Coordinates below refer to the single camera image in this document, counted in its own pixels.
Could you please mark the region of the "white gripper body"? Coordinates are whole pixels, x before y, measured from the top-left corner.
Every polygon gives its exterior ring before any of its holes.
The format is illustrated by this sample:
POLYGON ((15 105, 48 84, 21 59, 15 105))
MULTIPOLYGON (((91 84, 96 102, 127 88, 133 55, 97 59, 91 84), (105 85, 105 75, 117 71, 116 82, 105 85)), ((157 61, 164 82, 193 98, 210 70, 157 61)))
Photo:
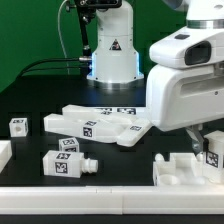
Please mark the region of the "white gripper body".
POLYGON ((182 28, 149 50, 149 119, 168 131, 224 117, 224 29, 182 28))

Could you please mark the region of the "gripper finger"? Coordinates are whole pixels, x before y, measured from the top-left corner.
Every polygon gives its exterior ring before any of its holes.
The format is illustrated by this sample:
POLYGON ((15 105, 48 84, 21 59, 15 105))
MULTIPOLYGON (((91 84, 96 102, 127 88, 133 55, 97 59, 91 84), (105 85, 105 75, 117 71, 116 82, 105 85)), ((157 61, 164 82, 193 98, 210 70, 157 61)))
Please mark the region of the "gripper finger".
POLYGON ((192 149, 195 154, 199 154, 203 151, 204 139, 200 133, 201 130, 202 130, 201 125, 192 125, 186 127, 186 132, 188 133, 188 135, 192 140, 192 149))

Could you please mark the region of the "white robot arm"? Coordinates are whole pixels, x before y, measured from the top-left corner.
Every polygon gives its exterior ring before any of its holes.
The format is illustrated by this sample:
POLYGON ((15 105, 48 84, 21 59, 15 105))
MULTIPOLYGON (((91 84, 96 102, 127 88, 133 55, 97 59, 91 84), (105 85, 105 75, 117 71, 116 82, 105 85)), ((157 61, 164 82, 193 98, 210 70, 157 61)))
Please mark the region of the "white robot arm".
POLYGON ((145 80, 147 117, 162 131, 184 128, 204 148, 201 125, 224 118, 224 0, 162 0, 185 11, 186 25, 151 45, 155 66, 144 76, 133 47, 130 4, 97 9, 98 46, 87 79, 106 88, 145 80))

